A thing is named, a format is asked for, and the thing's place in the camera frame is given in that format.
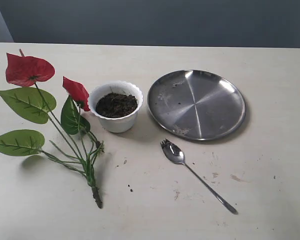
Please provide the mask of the metal spork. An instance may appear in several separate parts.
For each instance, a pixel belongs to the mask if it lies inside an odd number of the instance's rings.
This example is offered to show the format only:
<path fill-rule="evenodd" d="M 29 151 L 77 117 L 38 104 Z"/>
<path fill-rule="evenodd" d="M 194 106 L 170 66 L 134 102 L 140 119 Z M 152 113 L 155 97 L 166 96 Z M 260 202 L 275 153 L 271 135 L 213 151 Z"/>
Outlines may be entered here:
<path fill-rule="evenodd" d="M 174 164 L 185 166 L 204 186 L 218 199 L 218 201 L 232 214 L 238 215 L 238 211 L 229 204 L 222 196 L 213 190 L 187 163 L 184 152 L 168 139 L 160 143 L 163 154 Z"/>

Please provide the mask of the artificial red anthurium plant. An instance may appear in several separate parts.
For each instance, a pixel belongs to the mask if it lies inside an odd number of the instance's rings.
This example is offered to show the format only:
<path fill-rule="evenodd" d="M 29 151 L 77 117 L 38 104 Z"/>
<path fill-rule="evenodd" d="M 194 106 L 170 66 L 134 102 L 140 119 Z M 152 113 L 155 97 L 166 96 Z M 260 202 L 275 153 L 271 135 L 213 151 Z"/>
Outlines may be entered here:
<path fill-rule="evenodd" d="M 60 117 L 56 117 L 53 112 L 57 106 L 55 97 L 38 86 L 55 75 L 53 65 L 42 58 L 25 56 L 22 52 L 19 55 L 7 53 L 6 57 L 6 82 L 15 85 L 15 88 L 0 90 L 0 97 L 19 117 L 29 122 L 39 125 L 51 122 L 73 154 L 65 153 L 55 143 L 52 145 L 67 161 L 43 150 L 44 135 L 32 129 L 17 129 L 0 135 L 0 153 L 13 157 L 45 155 L 50 161 L 83 176 L 94 201 L 102 208 L 95 163 L 104 151 L 104 144 L 91 131 L 89 121 L 81 115 L 82 111 L 90 111 L 88 91 L 80 82 L 63 77 L 62 86 L 68 97 Z"/>

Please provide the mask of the white scalloped plastic pot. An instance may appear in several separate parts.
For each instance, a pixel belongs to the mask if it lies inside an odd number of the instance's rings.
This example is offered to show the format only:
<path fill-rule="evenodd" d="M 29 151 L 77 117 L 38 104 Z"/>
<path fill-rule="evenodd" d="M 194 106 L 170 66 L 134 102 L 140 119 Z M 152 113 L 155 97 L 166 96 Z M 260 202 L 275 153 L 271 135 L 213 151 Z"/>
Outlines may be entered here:
<path fill-rule="evenodd" d="M 132 95 L 136 98 L 136 109 L 123 117 L 109 118 L 100 115 L 96 112 L 97 103 L 101 98 L 110 93 L 116 93 L 121 95 Z M 138 86 L 127 81 L 110 81 L 109 83 L 98 85 L 90 93 L 87 99 L 88 107 L 90 111 L 98 118 L 100 124 L 109 132 L 123 133 L 133 127 L 137 120 L 138 111 L 143 104 L 144 96 Z"/>

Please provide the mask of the dark potting soil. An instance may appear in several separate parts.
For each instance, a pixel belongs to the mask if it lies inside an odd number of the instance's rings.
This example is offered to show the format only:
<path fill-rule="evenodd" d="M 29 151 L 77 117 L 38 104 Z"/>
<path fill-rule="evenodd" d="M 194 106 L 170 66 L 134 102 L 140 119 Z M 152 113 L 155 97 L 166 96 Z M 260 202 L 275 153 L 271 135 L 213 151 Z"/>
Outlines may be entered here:
<path fill-rule="evenodd" d="M 97 102 L 95 111 L 103 117 L 114 119 L 131 114 L 137 107 L 135 96 L 111 92 Z"/>

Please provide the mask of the round stainless steel plate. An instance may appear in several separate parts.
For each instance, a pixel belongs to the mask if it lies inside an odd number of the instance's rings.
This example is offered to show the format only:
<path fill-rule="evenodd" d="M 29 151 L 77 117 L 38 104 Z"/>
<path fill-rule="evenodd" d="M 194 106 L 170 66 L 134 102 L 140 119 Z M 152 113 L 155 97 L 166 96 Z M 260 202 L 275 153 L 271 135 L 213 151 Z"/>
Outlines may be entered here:
<path fill-rule="evenodd" d="M 166 131 L 191 141 L 214 141 L 232 134 L 244 122 L 247 105 L 238 88 L 203 70 L 177 70 L 149 88 L 147 105 Z"/>

